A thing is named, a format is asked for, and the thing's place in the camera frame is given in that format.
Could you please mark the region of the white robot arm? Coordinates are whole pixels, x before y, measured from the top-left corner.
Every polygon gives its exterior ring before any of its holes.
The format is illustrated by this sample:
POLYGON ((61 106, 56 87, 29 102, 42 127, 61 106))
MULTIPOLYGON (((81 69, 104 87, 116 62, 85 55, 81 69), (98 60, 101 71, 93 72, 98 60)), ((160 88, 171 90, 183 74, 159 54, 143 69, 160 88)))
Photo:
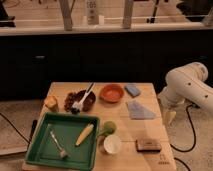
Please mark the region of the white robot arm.
POLYGON ((207 113, 213 114, 213 88, 205 84, 207 67, 192 62, 170 70, 165 77, 166 86, 157 95, 164 125, 176 116, 174 108, 189 100, 207 113))

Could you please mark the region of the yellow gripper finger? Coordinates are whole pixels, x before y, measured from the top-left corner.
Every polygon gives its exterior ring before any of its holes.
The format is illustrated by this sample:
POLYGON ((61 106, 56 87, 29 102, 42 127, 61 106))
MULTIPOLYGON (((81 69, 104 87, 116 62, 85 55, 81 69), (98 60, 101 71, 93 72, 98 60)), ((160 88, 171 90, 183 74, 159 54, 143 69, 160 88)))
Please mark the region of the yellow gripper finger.
POLYGON ((165 125, 166 126, 170 125, 172 121, 174 120, 175 116, 176 116, 175 111, 168 111, 165 117, 165 125))

